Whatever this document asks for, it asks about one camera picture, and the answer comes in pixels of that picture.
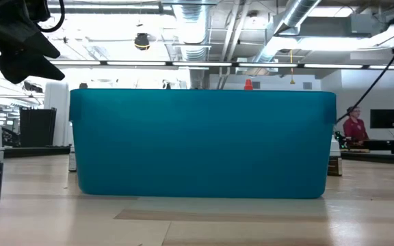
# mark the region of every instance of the black monitor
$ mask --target black monitor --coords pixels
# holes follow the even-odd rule
[[[394,128],[394,109],[371,109],[370,128]]]

